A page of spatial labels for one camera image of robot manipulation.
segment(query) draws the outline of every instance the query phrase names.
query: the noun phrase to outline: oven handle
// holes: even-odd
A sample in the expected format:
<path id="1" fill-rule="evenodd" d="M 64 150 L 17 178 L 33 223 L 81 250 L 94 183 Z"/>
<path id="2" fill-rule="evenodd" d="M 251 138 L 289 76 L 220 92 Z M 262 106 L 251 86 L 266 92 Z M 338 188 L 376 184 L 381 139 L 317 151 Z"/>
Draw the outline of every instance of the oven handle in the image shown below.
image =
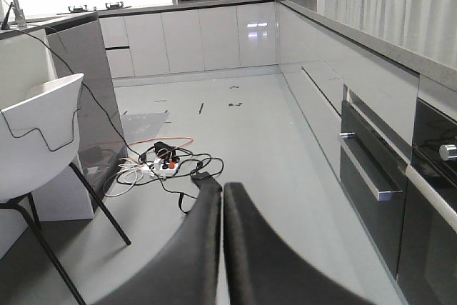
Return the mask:
<path id="1" fill-rule="evenodd" d="M 457 212 L 446 203 L 438 192 L 410 164 L 406 167 L 406 177 L 457 233 Z"/>
<path id="2" fill-rule="evenodd" d="M 348 139 L 354 139 L 356 136 L 355 133 L 341 133 L 338 135 L 338 140 L 340 142 L 341 148 L 346 152 L 348 158 L 351 160 L 354 167 L 356 167 L 357 172 L 360 174 L 362 179 L 365 181 L 366 185 L 369 187 L 371 193 L 373 193 L 374 197 L 377 201 L 389 201 L 392 200 L 393 196 L 402 194 L 403 191 L 400 190 L 392 190 L 391 185 L 388 184 L 386 181 L 381 184 L 381 181 L 385 180 L 384 176 L 379 173 L 376 166 L 371 162 L 371 159 L 365 156 L 364 159 L 365 166 L 363 166 L 359 160 L 356 158 L 354 153 L 352 152 L 349 145 L 346 143 Z"/>

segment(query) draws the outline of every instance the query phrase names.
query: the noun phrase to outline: oven door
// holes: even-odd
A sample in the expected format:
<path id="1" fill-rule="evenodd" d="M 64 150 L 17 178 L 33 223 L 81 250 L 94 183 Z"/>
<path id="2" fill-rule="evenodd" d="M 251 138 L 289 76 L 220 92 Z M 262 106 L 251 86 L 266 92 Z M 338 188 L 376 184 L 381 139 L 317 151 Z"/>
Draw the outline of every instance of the oven door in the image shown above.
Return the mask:
<path id="1" fill-rule="evenodd" d="M 457 305 L 457 186 L 425 161 L 407 169 L 398 284 L 410 305 Z"/>
<path id="2" fill-rule="evenodd" d="M 388 269 L 396 276 L 406 163 L 347 101 L 341 114 L 341 182 Z"/>

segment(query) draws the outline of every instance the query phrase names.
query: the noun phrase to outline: oven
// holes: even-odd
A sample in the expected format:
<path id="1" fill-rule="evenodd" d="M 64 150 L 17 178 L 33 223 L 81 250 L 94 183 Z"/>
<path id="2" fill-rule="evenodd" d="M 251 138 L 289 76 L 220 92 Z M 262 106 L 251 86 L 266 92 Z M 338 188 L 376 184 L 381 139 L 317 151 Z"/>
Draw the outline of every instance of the oven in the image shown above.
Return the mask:
<path id="1" fill-rule="evenodd" d="M 395 277 L 403 226 L 407 163 L 365 120 L 362 112 L 347 101 L 343 101 L 341 130 L 341 183 L 388 270 Z"/>
<path id="2" fill-rule="evenodd" d="M 410 305 L 457 305 L 457 122 L 422 100 L 398 268 Z"/>

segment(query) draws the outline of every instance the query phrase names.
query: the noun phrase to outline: faucet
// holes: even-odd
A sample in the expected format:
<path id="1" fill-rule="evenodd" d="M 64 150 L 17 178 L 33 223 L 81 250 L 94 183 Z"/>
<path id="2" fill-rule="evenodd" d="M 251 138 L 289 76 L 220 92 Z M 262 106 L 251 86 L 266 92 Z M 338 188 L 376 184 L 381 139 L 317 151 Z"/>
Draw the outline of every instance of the faucet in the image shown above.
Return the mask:
<path id="1" fill-rule="evenodd" d="M 14 16 L 16 24 L 19 28 L 26 28 L 27 23 L 26 23 L 26 17 L 24 16 L 24 11 L 21 9 L 19 6 L 19 0 L 13 0 L 13 11 L 14 11 Z"/>

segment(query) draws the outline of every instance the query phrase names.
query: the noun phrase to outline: white chair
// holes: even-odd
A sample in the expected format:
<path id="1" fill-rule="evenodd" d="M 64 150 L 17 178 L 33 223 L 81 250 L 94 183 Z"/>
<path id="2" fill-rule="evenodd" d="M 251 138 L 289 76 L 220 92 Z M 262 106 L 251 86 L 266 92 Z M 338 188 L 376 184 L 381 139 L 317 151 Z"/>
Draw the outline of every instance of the white chair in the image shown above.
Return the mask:
<path id="1" fill-rule="evenodd" d="M 126 244 L 131 244 L 72 162 L 79 147 L 77 109 L 82 79 L 83 74 L 74 74 L 46 82 L 34 87 L 27 100 L 0 111 L 0 209 L 13 209 L 21 213 L 78 304 L 85 305 L 77 288 L 41 234 L 31 195 L 33 190 L 70 166 Z M 27 210 L 19 205 L 26 197 L 35 221 Z"/>

